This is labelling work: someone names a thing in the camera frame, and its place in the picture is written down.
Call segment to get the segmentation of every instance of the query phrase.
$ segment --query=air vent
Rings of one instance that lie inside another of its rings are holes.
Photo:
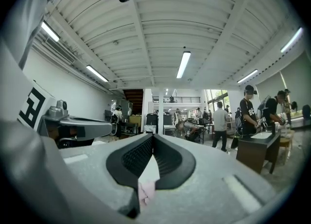
[[[56,43],[51,38],[48,38],[46,43],[70,63],[74,63],[76,61],[76,58],[67,49],[65,49],[61,44]]]

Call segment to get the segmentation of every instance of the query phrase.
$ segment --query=railing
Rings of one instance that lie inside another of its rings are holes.
[[[152,97],[154,103],[159,103],[159,97]],[[163,97],[164,103],[201,103],[201,97]]]

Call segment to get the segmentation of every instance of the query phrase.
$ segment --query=staircase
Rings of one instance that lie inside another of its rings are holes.
[[[144,91],[142,89],[123,90],[126,99],[133,103],[133,114],[138,115],[142,113],[142,99]]]

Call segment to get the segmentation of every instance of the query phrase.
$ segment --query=fluorescent ceiling light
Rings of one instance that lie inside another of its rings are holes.
[[[86,67],[89,71],[91,71],[93,74],[98,76],[100,79],[102,79],[104,82],[108,82],[106,78],[104,78],[101,74],[99,74],[91,65],[87,65]]]
[[[59,41],[59,35],[57,35],[55,33],[55,31],[53,31],[50,26],[45,22],[43,21],[41,27],[50,35],[51,38],[53,38],[56,42]]]
[[[186,69],[186,66],[188,64],[189,58],[191,56],[191,52],[190,51],[185,51],[183,53],[183,58],[181,59],[181,63],[179,66],[179,71],[177,74],[177,79],[180,79],[181,77],[183,77],[184,71]]]
[[[299,28],[299,30],[295,33],[295,35],[292,37],[292,39],[281,49],[281,52],[284,53],[299,37],[299,35],[302,33],[302,28]]]
[[[241,82],[245,81],[247,78],[251,77],[253,74],[256,74],[257,72],[258,72],[258,69],[254,70],[249,75],[247,75],[243,79],[239,80],[238,83],[241,83]]]

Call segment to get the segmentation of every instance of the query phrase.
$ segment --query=gray foam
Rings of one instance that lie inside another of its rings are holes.
[[[236,175],[247,188],[267,203],[275,191],[260,175],[215,148],[164,136],[194,154],[192,176],[175,190],[159,190],[137,218],[141,223],[224,224],[248,216],[222,178]]]
[[[61,155],[63,158],[87,155],[87,159],[68,164],[68,168],[93,195],[112,209],[118,210],[130,202],[134,190],[117,184],[106,168],[106,160],[113,151],[145,135],[147,134],[103,145],[64,149],[61,150]]]

